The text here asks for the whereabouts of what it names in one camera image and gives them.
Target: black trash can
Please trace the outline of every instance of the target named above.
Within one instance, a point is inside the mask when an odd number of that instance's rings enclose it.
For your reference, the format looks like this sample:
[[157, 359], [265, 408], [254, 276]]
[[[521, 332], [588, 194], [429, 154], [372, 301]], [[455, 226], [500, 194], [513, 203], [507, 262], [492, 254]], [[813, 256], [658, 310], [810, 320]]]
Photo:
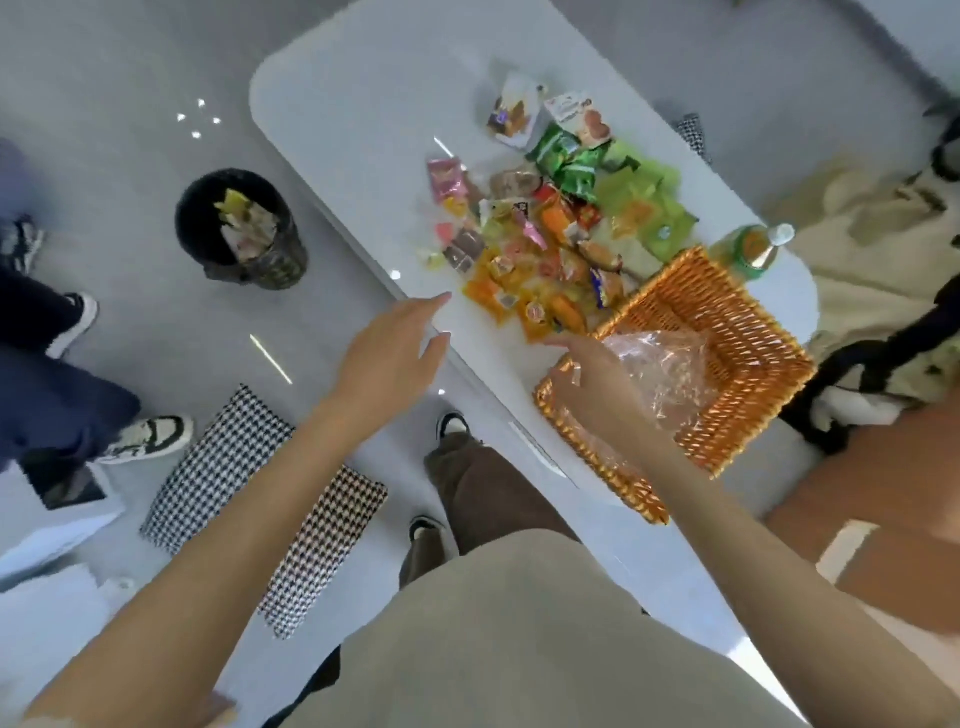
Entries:
[[[277, 219], [274, 244], [263, 255], [244, 263], [237, 261], [224, 240], [220, 232], [223, 223], [214, 206], [224, 200], [228, 189], [246, 195]], [[180, 245], [204, 266], [209, 279], [280, 291], [296, 285], [306, 273], [307, 252], [290, 208], [272, 184], [253, 172], [221, 169], [198, 179], [186, 188], [177, 204], [176, 225]]]

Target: orange woven basket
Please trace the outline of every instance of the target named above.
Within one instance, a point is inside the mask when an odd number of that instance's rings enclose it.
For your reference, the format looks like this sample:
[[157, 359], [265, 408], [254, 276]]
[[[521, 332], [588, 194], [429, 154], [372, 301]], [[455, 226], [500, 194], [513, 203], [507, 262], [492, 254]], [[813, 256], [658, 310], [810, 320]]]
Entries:
[[[717, 476], [762, 432], [813, 376], [813, 361], [777, 321], [713, 263], [703, 248], [675, 257], [593, 334], [693, 330], [708, 341], [707, 371], [718, 392], [696, 426], [676, 437], [687, 456]], [[572, 365], [569, 356], [561, 361]], [[645, 479], [605, 465], [553, 407], [553, 387], [544, 379], [534, 400], [563, 438], [628, 506], [650, 523], [669, 514]]]

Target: dark blue pants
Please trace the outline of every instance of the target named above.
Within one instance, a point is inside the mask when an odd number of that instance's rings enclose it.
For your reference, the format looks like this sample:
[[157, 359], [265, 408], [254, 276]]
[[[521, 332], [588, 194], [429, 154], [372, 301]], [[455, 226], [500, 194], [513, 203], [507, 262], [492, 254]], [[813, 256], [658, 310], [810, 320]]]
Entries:
[[0, 269], [0, 470], [38, 452], [80, 465], [140, 411], [123, 387], [45, 355], [78, 318], [60, 294]]

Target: white bottle cap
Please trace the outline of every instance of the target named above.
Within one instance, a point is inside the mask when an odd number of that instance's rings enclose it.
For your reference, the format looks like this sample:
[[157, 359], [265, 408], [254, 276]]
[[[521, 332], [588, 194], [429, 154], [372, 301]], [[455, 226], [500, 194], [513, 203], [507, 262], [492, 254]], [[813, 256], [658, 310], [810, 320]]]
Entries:
[[797, 231], [794, 230], [792, 225], [776, 225], [767, 231], [767, 237], [770, 239], [770, 244], [775, 248], [779, 248], [781, 245], [786, 245], [796, 236]]

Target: person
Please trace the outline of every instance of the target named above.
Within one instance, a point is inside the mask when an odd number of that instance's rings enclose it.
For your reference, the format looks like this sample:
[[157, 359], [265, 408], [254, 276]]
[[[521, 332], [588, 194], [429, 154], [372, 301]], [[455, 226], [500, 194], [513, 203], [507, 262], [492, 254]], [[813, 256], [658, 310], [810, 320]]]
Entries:
[[187, 417], [136, 421], [134, 393], [61, 361], [98, 309], [0, 266], [0, 470], [17, 461], [40, 490], [90, 460], [159, 457], [193, 434]]
[[[26, 726], [185, 724], [340, 463], [429, 386], [449, 336], [422, 354], [420, 342], [448, 299], [399, 303], [356, 337], [290, 441], [46, 687]], [[579, 385], [555, 374], [563, 405], [647, 474], [812, 725], [933, 728], [960, 716], [917, 657], [645, 418], [612, 353], [572, 335], [549, 344], [581, 365]], [[427, 467], [464, 555], [446, 562], [443, 533], [419, 522], [405, 586], [284, 728], [803, 725], [732, 662], [645, 615], [536, 489], [456, 425]]]

